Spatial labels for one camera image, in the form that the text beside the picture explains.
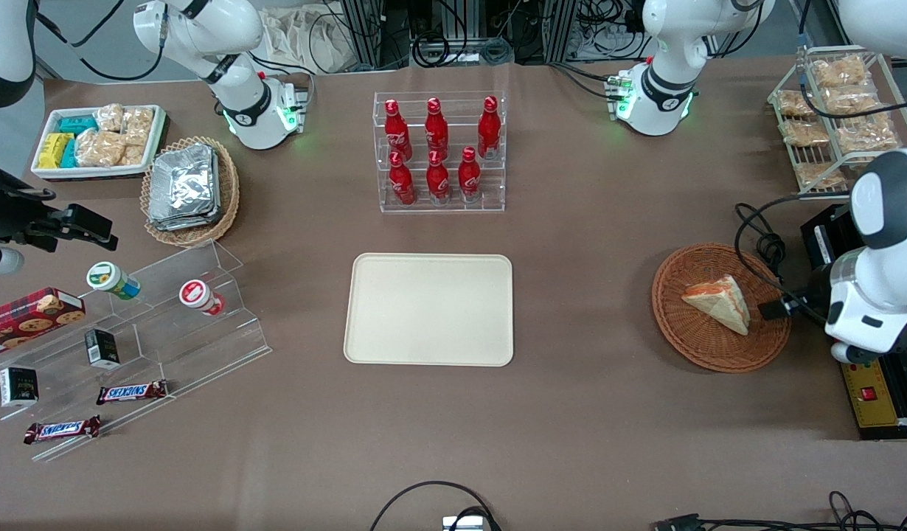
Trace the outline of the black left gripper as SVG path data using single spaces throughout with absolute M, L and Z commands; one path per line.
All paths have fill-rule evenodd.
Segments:
M 831 298 L 831 272 L 833 265 L 817 268 L 808 276 L 807 283 L 790 294 L 789 298 L 770 300 L 757 306 L 765 322 L 789 319 L 792 316 L 810 317 L 814 322 L 827 323 Z

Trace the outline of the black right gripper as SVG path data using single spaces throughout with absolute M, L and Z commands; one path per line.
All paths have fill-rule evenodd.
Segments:
M 106 251 L 116 251 L 119 238 L 112 221 L 79 204 L 67 206 L 67 231 L 63 213 L 50 205 L 56 199 L 49 189 L 35 189 L 0 168 L 0 243 L 11 242 L 55 252 L 57 242 L 83 240 Z

